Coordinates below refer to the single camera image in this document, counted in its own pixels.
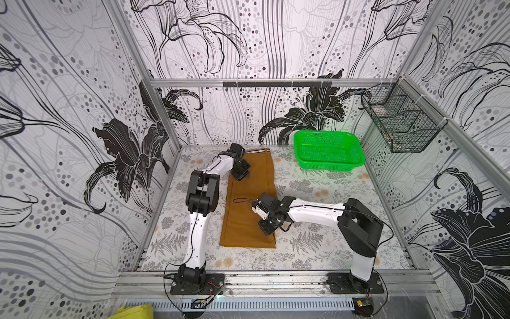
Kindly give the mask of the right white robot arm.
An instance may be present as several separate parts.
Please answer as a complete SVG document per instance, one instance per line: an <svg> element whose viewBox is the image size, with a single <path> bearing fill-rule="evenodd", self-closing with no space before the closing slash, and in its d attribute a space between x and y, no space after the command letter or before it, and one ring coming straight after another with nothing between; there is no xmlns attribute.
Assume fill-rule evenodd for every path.
<svg viewBox="0 0 510 319"><path fill-rule="evenodd" d="M346 203L315 203L285 196L279 200L263 193L252 202L252 211L261 217L258 222L264 235L273 234L284 223L313 223L337 228L353 251L353 263L347 276L349 288L369 292L369 281L384 223L358 199Z"/></svg>

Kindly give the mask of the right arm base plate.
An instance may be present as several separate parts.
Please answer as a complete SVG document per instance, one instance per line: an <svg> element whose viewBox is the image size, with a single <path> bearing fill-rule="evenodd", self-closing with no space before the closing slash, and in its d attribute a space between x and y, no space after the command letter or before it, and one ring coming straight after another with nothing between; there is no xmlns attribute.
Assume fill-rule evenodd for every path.
<svg viewBox="0 0 510 319"><path fill-rule="evenodd" d="M381 277L372 272L368 281L354 277L350 272L329 272L326 284L335 295L378 295L385 292Z"/></svg>

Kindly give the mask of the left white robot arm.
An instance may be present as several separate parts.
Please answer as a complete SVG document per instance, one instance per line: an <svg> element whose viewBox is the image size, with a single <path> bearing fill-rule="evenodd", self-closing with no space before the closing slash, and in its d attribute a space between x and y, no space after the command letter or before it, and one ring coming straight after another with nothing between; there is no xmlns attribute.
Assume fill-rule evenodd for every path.
<svg viewBox="0 0 510 319"><path fill-rule="evenodd" d="M205 242L209 218L219 203L220 179L225 174L241 181L249 176L251 165L244 159L245 149L231 144L202 170L191 173L185 204L190 217L189 238L184 261L175 282L184 287L203 288L206 284Z"/></svg>

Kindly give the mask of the brown long pants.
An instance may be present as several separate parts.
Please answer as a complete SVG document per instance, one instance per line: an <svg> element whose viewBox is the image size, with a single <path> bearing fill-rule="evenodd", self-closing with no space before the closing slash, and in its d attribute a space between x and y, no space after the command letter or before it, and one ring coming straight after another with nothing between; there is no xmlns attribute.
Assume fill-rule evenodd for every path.
<svg viewBox="0 0 510 319"><path fill-rule="evenodd" d="M274 235L264 235L252 211L252 202L263 193L277 196L272 154L268 148L244 156L251 165L250 175L241 181L228 178L226 208L219 245L223 247L274 249Z"/></svg>

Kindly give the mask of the green plastic basket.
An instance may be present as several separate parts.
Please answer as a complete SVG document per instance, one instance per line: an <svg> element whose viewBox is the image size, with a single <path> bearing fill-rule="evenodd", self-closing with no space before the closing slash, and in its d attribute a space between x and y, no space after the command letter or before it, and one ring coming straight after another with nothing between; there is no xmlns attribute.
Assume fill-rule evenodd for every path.
<svg viewBox="0 0 510 319"><path fill-rule="evenodd" d="M298 131L294 151L304 170L351 171L365 165L361 142L348 132Z"/></svg>

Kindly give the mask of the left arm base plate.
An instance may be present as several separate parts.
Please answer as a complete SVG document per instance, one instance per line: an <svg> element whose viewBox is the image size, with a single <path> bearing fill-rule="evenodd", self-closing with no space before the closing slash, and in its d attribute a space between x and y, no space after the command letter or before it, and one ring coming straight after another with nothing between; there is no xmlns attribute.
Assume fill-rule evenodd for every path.
<svg viewBox="0 0 510 319"><path fill-rule="evenodd" d="M171 285L170 294L212 296L220 292L223 288L224 280L224 273L206 273L199 280L184 279L182 276L178 276Z"/></svg>

